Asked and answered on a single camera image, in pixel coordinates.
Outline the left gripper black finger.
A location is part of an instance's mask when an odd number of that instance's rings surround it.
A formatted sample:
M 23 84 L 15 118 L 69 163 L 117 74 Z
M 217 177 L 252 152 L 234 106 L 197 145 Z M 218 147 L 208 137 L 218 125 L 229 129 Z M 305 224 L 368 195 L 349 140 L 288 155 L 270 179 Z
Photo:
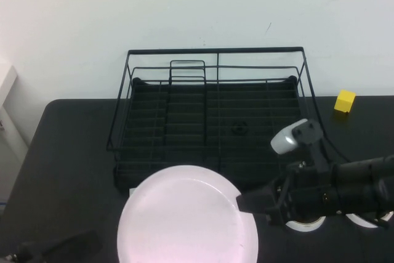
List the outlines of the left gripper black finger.
M 44 262 L 82 262 L 94 257 L 102 247 L 97 232 L 90 230 L 52 242 L 42 252 L 42 258 Z

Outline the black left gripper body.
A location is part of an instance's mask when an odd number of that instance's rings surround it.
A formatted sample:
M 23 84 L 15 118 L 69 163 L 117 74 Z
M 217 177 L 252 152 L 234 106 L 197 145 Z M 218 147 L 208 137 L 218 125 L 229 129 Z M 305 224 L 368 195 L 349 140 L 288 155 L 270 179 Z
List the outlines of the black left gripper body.
M 44 242 L 24 242 L 17 246 L 17 249 L 12 253 L 13 262 L 46 262 L 43 252 L 46 249 Z

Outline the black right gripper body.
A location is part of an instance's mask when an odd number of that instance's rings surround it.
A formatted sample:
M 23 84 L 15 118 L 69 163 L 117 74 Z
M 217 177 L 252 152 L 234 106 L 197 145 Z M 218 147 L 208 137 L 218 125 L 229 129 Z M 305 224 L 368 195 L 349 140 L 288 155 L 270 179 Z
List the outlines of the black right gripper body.
M 284 225 L 290 221 L 303 222 L 338 214 L 336 173 L 336 163 L 330 164 L 326 172 L 319 172 L 314 166 L 290 166 L 268 185 L 273 200 L 266 208 L 268 223 Z

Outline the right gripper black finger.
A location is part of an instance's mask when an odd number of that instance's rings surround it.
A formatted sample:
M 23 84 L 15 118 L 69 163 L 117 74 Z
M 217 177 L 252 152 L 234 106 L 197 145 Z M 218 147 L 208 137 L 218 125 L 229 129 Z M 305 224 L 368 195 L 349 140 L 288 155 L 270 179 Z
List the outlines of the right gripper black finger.
M 236 197 L 238 209 L 251 214 L 272 214 L 278 211 L 278 187 L 266 185 L 244 192 Z

